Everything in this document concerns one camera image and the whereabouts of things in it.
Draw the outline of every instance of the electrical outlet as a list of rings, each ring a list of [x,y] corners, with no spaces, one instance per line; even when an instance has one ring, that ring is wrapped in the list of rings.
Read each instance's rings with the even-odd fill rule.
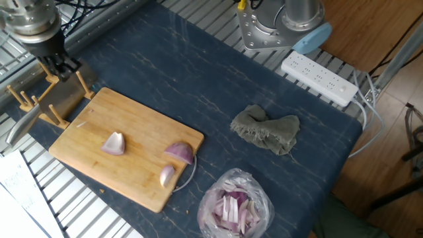
[[[347,106],[358,88],[313,60],[293,51],[283,62],[282,70],[340,106]]]

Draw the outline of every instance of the blue cap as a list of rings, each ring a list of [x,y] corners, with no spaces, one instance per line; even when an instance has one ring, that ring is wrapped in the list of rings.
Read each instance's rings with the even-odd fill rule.
[[[329,22],[317,27],[300,39],[292,48],[299,54],[307,54],[321,46],[332,33],[332,26]]]

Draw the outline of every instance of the plastic bag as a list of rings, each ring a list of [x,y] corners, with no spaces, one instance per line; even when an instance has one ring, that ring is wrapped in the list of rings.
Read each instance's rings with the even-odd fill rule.
[[[212,214],[215,209],[216,202],[222,195],[223,183],[230,181],[239,188],[247,191],[249,200],[254,201],[254,205],[260,221],[255,227],[250,228],[244,235],[233,233],[230,230],[217,226],[216,220]],[[200,225],[201,232],[205,238],[226,238],[226,237],[243,237],[243,238],[259,238],[269,228],[274,218],[274,207],[269,197],[264,193],[263,188],[253,179],[251,174],[240,169],[231,169],[222,175],[219,180],[207,190],[198,208],[197,220]]]

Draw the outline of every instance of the white paper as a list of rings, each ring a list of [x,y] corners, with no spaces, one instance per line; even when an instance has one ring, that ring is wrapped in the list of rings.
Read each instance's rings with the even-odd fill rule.
[[[47,237],[3,186],[0,186],[0,236]]]
[[[20,151],[0,158],[0,183],[52,238],[63,238],[63,233],[48,207],[34,177]]]

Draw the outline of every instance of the blue tabletop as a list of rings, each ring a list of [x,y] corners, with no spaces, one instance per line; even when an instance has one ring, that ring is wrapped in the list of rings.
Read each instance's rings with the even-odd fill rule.
[[[79,56],[98,73],[95,91],[111,88],[205,135],[193,181],[173,194],[160,214],[70,168],[145,237],[199,237],[198,204],[234,167],[252,173],[275,207],[267,237],[307,237],[362,132],[355,119],[152,1]],[[30,94],[39,96],[46,87],[41,82]],[[84,99],[68,119],[87,103]],[[260,105],[270,119],[299,117],[291,155],[274,155],[230,130],[232,119],[249,104]],[[17,104],[6,112],[15,120],[23,115]],[[48,149],[61,132],[38,121],[30,134]],[[191,170],[187,167],[180,184]]]

